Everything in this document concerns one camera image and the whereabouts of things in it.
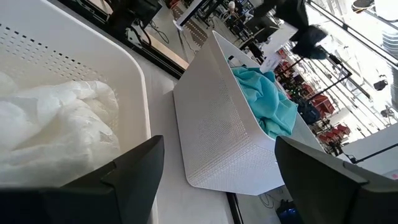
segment black machine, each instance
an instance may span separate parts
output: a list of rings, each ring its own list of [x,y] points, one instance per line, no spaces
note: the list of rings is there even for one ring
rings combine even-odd
[[[163,136],[154,136],[63,187],[2,189],[1,223],[146,224],[163,163]]]
[[[275,17],[283,19],[297,29],[297,32],[290,38],[297,42],[292,52],[301,57],[312,59],[325,59],[326,54],[317,43],[324,39],[327,34],[317,26],[309,25],[305,9],[305,0],[268,0],[255,8],[254,17],[262,17],[271,9],[276,7]]]
[[[263,29],[254,37],[260,43],[266,42],[268,37],[279,29],[279,26],[267,16],[253,17],[247,21],[245,26],[249,28],[253,34],[257,34],[261,29]]]
[[[303,223],[398,223],[398,182],[286,137],[275,156]]]
[[[124,36],[124,38],[126,38],[126,29],[132,29],[136,33],[141,44],[141,38],[137,30],[133,28],[133,25],[139,26],[146,34],[144,28],[162,8],[157,0],[105,0],[112,9],[112,12],[108,14],[90,0],[59,1],[101,28],[104,27],[104,30],[109,32],[112,36]]]

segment turquoise cloth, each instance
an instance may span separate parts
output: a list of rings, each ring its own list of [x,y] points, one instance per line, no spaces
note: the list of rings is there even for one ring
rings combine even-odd
[[[275,139],[292,135],[297,104],[275,86],[274,72],[261,74],[258,68],[232,68],[244,97],[264,132]]]

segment white plastic basket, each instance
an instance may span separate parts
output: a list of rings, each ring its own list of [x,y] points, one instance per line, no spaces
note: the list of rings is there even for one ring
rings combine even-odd
[[[120,46],[45,0],[2,0],[0,71],[21,88],[99,80],[115,92],[111,127],[126,152],[150,138],[144,74]],[[152,223],[157,223],[156,199]]]
[[[227,63],[230,56],[259,66],[213,32],[174,88],[185,174],[194,187],[259,195],[284,182],[275,140],[256,121]]]

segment white fabric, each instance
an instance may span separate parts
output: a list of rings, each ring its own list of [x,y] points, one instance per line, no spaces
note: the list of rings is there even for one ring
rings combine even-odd
[[[18,86],[8,75],[0,72],[0,96],[15,93],[18,90]]]
[[[105,165],[120,155],[104,123],[117,114],[112,89],[97,81],[0,96],[0,186],[58,187]]]

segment blue object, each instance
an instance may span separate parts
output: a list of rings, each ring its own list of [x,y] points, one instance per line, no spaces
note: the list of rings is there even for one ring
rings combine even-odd
[[[273,139],[292,135],[297,104],[277,89],[274,72],[262,74],[259,68],[244,67],[232,72],[262,130]]]

